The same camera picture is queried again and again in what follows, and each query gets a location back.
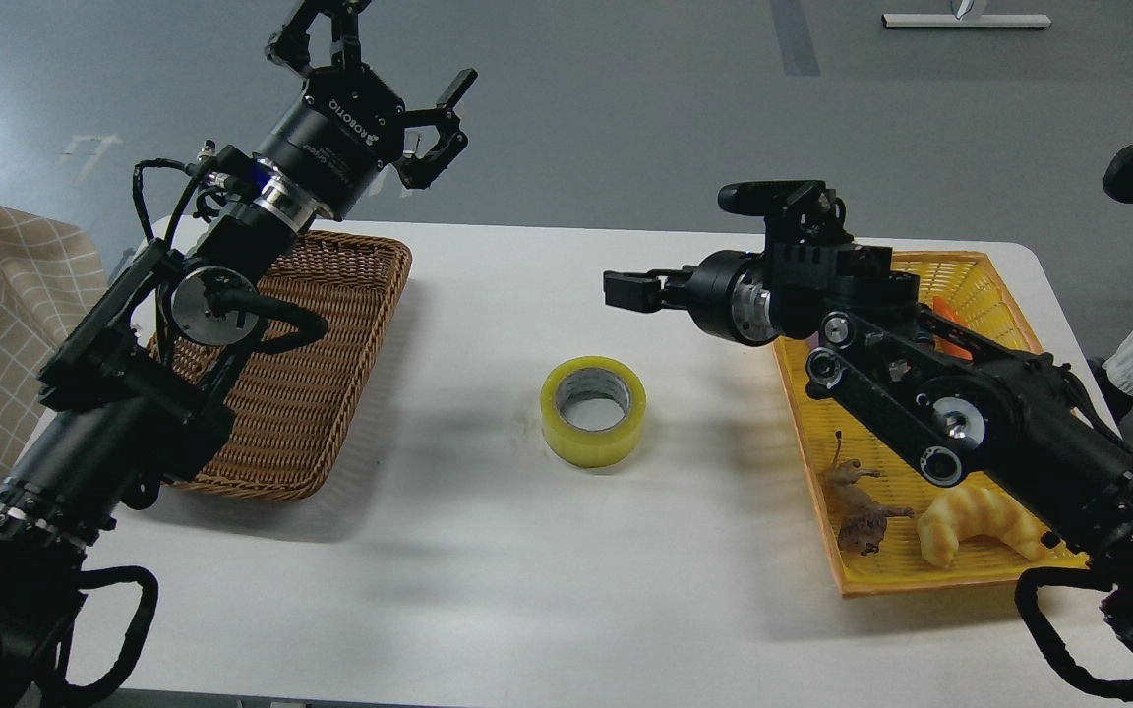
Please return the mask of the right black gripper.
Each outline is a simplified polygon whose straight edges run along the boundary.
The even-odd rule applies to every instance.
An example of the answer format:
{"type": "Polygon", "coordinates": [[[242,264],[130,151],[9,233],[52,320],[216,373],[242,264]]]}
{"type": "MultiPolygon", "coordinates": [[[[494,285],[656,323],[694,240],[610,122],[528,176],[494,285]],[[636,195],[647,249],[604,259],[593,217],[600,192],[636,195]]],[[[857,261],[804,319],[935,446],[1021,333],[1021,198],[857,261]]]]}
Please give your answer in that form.
{"type": "Polygon", "coordinates": [[[698,330],[742,346],[767,346],[778,335],[759,254],[715,251],[696,267],[606,270],[603,292],[604,304],[627,312],[689,309],[698,330]]]}

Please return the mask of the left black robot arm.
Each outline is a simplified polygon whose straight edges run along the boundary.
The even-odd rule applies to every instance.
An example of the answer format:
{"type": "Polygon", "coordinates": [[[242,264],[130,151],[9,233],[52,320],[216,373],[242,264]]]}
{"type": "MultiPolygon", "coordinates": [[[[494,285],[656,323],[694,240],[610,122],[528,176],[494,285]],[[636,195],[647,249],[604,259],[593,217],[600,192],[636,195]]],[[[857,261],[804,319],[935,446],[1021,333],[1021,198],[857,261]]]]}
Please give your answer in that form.
{"type": "Polygon", "coordinates": [[[191,481],[232,436],[225,396],[255,355],[327,334],[258,282],[316,219],[340,220],[387,167],[423,190],[467,148],[467,68],[408,109],[363,59],[364,1],[301,1],[269,39],[303,92],[252,153],[150,157],[133,197],[145,245],[39,372],[56,413],[0,483],[0,707],[32,688],[90,707],[136,667],[157,608],[145,568],[86,570],[120,505],[191,481]]]}

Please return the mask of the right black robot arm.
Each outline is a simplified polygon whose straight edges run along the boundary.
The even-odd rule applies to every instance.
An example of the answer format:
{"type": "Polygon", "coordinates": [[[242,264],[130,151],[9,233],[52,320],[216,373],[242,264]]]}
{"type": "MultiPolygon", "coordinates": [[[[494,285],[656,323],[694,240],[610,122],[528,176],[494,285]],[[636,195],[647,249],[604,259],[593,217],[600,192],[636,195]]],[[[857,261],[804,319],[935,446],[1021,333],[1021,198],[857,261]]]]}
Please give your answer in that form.
{"type": "Polygon", "coordinates": [[[1036,568],[1013,592],[1043,658],[1070,685],[1133,702],[1133,679],[1096,679],[1043,619],[1045,586],[1104,592],[1104,619],[1133,652],[1133,447],[1096,413],[1070,367],[1004,348],[919,302],[887,247],[859,245],[826,184],[746,181],[719,208],[760,216],[763,250],[700,265],[604,273],[604,300],[639,313],[688,312],[706,334],[764,346],[818,336],[806,394],[830,398],[936,487],[983,472],[1085,570],[1036,568]]]}

